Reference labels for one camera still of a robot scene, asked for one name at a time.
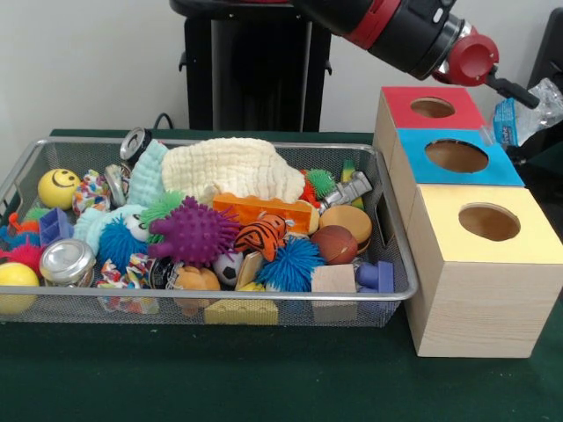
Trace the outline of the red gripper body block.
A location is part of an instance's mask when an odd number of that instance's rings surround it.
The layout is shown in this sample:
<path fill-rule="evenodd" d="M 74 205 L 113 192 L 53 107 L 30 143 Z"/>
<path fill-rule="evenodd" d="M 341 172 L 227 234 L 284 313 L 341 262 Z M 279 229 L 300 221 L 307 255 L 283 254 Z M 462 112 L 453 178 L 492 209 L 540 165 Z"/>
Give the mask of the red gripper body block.
<path fill-rule="evenodd" d="M 444 84 L 479 86 L 486 82 L 499 58 L 499 50 L 491 38 L 480 34 L 474 26 L 464 26 L 435 70 L 435 80 Z"/>

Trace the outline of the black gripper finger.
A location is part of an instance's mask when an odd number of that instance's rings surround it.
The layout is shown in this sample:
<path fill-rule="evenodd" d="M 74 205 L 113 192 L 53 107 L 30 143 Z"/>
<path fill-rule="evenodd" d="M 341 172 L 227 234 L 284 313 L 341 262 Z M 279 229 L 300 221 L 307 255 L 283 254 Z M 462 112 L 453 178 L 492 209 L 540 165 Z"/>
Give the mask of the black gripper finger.
<path fill-rule="evenodd" d="M 540 100 L 521 85 L 510 82 L 506 78 L 498 78 L 495 74 L 486 76 L 486 85 L 504 98 L 512 98 L 529 109 L 535 109 Z"/>

